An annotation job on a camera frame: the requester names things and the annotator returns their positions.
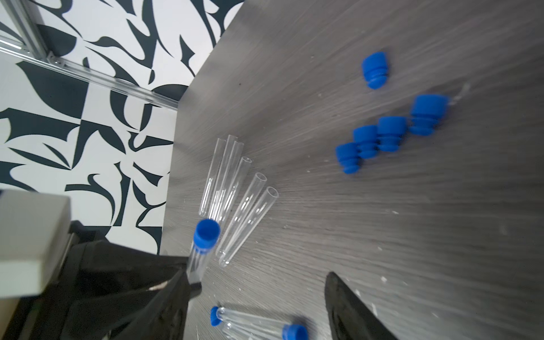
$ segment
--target table surface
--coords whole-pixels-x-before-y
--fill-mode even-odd
[[[233,262],[213,260],[185,339],[216,304],[329,339],[335,271],[399,338],[542,339],[544,3],[246,0],[180,101],[162,254],[188,254],[215,141],[245,142],[277,203]],[[373,91],[362,59],[386,51]],[[354,128],[416,95],[470,90],[429,137],[355,175]]]

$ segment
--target metal frame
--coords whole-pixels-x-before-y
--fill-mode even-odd
[[[143,89],[123,79],[111,77],[56,57],[52,52],[48,52],[38,28],[31,20],[21,0],[0,0],[0,3],[13,20],[24,42],[24,44],[21,44],[18,41],[0,37],[0,52],[69,77],[97,84],[112,91],[177,111],[178,102],[171,98]]]

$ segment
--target black abstract pattern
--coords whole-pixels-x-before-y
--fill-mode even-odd
[[[179,100],[243,0],[22,0],[57,56]],[[22,39],[0,6],[0,39]],[[158,252],[176,113],[0,53],[0,191]]]
[[[176,113],[8,55],[0,69],[13,89],[0,94],[0,190],[68,195],[73,219],[157,253]]]
[[[23,1],[55,55],[179,100],[243,0]]]

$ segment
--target blue rubber stopper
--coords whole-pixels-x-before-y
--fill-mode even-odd
[[[212,310],[209,313],[209,322],[212,324],[212,326],[217,327],[219,326],[223,320],[219,319],[217,317],[217,310],[219,309],[218,306],[215,306],[212,308]]]
[[[379,89],[387,81],[389,67],[384,52],[376,52],[369,55],[361,64],[363,77],[367,81],[368,87],[373,90]]]
[[[376,125],[365,125],[353,130],[353,140],[357,144],[359,157],[368,159],[378,154],[378,127]]]
[[[449,98],[443,95],[420,95],[412,106],[410,132],[422,136],[433,133],[434,127],[446,114]]]
[[[202,220],[196,225],[193,242],[198,248],[209,250],[215,246],[220,233],[221,228],[217,222],[210,219]]]
[[[406,133],[406,118],[399,116],[382,117],[378,121],[378,149],[395,152],[399,149],[402,136]]]
[[[336,158],[344,167],[345,174],[353,174],[359,170],[359,157],[356,143],[347,143],[336,147]]]
[[[302,325],[285,325],[281,337],[283,340],[308,340],[308,331]]]

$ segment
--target test tube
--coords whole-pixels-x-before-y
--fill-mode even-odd
[[[244,221],[233,231],[232,238],[228,241],[226,249],[219,259],[219,264],[226,267],[232,261],[232,258],[244,244],[253,229],[266,215],[280,194],[273,187],[267,187],[259,200],[251,208]]]
[[[208,177],[206,178],[206,184],[204,186],[204,193],[202,194],[202,201],[200,202],[199,215],[204,217],[208,212],[209,202],[212,198],[212,189],[217,179],[217,173],[219,171],[219,165],[223,159],[223,153],[225,152],[225,145],[227,141],[221,138],[217,139],[215,143],[215,149],[213,151],[212,163],[209,166]]]
[[[228,340],[282,340],[281,338],[276,337],[262,337],[258,336],[250,331],[246,331],[242,328],[234,326],[232,323],[223,324],[221,327],[221,332]]]
[[[225,182],[222,186],[221,191],[221,205],[219,206],[219,210],[217,212],[216,221],[221,225],[221,222],[225,220],[225,204],[227,202],[227,197],[230,194],[231,190],[231,184],[234,178],[236,177],[236,171],[238,170],[237,165],[239,165],[240,157],[242,156],[242,149],[244,148],[244,143],[240,143],[238,141],[234,142],[234,146],[232,147],[231,152],[231,165],[228,167],[228,172],[225,175]]]
[[[255,339],[308,340],[308,332],[302,325],[289,324],[225,307],[213,307],[210,312],[210,323],[216,327],[223,322],[226,324],[226,329],[240,330],[242,334],[249,333],[248,339],[251,339],[253,335]]]
[[[248,214],[249,209],[251,209],[253,203],[255,203],[255,201],[257,200],[257,196],[264,188],[266,182],[266,176],[264,176],[260,172],[256,173],[255,176],[253,176],[253,179],[251,180],[248,189],[245,191],[244,197],[242,197],[242,200],[240,201],[236,212],[234,213],[231,221],[229,222],[227,229],[225,229],[223,237],[221,237],[221,240],[219,241],[219,245],[215,250],[215,254],[217,256],[221,257],[224,254],[224,248],[227,246],[229,237],[232,236],[233,230],[236,229],[235,226],[240,225],[240,223],[244,220],[244,218]]]
[[[202,220],[196,225],[187,263],[187,279],[190,284],[202,281],[212,249],[220,233],[219,224],[214,220]]]
[[[234,173],[234,170],[231,171],[231,169],[235,167],[234,164],[240,159],[240,155],[242,154],[244,144],[237,142],[236,140],[237,138],[232,135],[229,135],[227,138],[227,144],[225,146],[225,151],[223,152],[217,180],[215,181],[213,189],[212,203],[208,212],[208,218],[212,220],[217,221],[221,214],[225,189],[228,184],[230,184],[232,174]]]
[[[234,203],[234,200],[236,199],[236,196],[238,195],[238,192],[240,191],[242,182],[244,181],[245,176],[248,174],[249,168],[252,163],[253,161],[250,160],[248,157],[242,157],[240,159],[240,162],[238,163],[238,166],[236,167],[236,171],[234,172],[234,176],[232,177],[232,181],[226,189],[223,213],[219,217],[219,221],[218,221],[220,226],[223,226],[223,224],[225,223],[225,220],[228,218],[228,215],[230,214],[232,209],[232,204]]]

